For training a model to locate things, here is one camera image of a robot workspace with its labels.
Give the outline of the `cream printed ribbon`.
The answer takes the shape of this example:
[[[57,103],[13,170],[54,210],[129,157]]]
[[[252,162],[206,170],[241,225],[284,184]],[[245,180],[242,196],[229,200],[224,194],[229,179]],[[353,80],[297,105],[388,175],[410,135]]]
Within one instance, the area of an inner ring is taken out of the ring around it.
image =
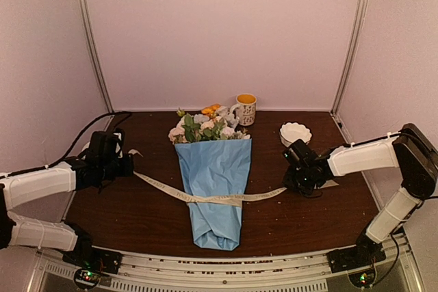
[[[175,144],[184,190],[181,191],[149,176],[133,174],[164,193],[186,203],[214,203],[241,207],[275,197],[281,187],[264,194],[241,194],[246,189],[250,169],[250,140],[219,140]]]

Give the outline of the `blue wrapping paper sheet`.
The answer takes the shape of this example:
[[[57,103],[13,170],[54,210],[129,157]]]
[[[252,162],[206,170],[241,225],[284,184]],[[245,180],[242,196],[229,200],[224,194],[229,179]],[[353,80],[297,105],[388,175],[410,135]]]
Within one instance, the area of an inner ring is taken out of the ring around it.
[[[243,194],[251,149],[251,139],[176,144],[184,191],[199,197]],[[196,202],[189,209],[195,245],[222,251],[239,246],[242,207]]]

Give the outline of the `white flower stem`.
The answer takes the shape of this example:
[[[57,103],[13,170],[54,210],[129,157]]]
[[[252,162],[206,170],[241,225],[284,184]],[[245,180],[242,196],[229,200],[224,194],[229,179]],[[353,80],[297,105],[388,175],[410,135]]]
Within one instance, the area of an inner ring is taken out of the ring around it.
[[[224,120],[210,120],[202,123],[199,130],[200,141],[216,140],[249,140],[250,134],[243,131],[236,131],[229,127]]]

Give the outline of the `orange flower stem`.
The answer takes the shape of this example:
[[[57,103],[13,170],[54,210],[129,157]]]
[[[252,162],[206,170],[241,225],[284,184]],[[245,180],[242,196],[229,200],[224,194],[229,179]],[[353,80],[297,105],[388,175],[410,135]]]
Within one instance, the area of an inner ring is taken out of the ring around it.
[[[201,113],[203,115],[211,118],[211,117],[214,117],[216,115],[216,110],[219,109],[220,107],[221,107],[221,105],[216,103],[216,104],[213,104],[213,105],[210,105],[208,107],[203,108],[201,110]]]

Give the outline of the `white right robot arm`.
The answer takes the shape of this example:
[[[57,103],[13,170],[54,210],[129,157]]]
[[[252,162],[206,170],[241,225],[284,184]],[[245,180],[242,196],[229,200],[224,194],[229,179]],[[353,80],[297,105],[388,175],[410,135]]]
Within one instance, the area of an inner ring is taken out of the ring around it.
[[[319,155],[297,140],[283,151],[289,167],[283,184],[303,196],[334,178],[360,172],[382,207],[351,250],[355,265],[366,265],[377,245],[397,230],[437,186],[437,148],[413,123],[372,140],[344,144]]]

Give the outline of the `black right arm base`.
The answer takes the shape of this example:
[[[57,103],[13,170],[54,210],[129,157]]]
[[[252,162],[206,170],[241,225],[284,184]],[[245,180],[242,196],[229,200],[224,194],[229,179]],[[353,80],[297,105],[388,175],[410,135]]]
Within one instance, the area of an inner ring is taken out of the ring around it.
[[[354,246],[332,250],[326,256],[332,273],[370,266],[386,259],[382,243],[372,241],[366,235],[365,228]]]

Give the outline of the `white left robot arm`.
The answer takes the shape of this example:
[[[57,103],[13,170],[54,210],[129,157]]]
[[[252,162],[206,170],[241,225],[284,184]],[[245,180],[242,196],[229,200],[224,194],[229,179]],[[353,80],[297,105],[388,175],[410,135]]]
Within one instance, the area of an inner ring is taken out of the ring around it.
[[[103,182],[132,176],[133,155],[116,155],[107,162],[91,163],[70,157],[50,168],[7,175],[1,179],[1,248],[13,245],[51,248],[71,252],[83,267],[98,262],[98,252],[83,239],[83,234],[68,224],[23,217],[12,209],[53,194],[79,191],[89,187],[101,189]]]

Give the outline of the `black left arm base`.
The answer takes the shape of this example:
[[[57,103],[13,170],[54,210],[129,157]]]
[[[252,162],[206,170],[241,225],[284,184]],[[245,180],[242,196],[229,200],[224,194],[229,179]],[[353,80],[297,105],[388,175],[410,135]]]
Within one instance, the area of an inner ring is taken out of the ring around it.
[[[77,242],[72,251],[61,251],[66,263],[89,269],[93,272],[117,274],[122,260],[120,252],[94,247],[92,237],[78,225],[71,228],[77,235]]]

